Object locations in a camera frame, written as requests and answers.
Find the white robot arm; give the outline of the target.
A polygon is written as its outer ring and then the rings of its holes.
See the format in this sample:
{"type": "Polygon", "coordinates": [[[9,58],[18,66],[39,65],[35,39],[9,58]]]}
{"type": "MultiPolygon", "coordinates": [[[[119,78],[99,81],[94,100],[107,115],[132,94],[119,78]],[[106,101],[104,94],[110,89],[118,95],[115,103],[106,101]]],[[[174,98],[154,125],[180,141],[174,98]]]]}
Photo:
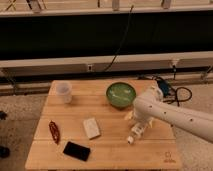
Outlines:
{"type": "Polygon", "coordinates": [[[213,114],[164,103],[163,93],[156,86],[139,94],[133,101],[133,110],[125,116],[126,120],[135,120],[142,128],[153,118],[213,143],[213,114]]]}

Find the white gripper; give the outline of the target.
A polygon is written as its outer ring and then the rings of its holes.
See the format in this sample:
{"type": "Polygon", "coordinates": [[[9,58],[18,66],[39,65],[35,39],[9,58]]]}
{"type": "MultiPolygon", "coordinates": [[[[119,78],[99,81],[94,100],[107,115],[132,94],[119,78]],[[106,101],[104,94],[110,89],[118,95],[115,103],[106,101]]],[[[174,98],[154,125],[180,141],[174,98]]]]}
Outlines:
{"type": "Polygon", "coordinates": [[[139,124],[141,127],[153,127],[153,118],[149,115],[142,115],[140,112],[132,110],[124,117],[127,121],[133,121],[134,124],[139,124]]]}

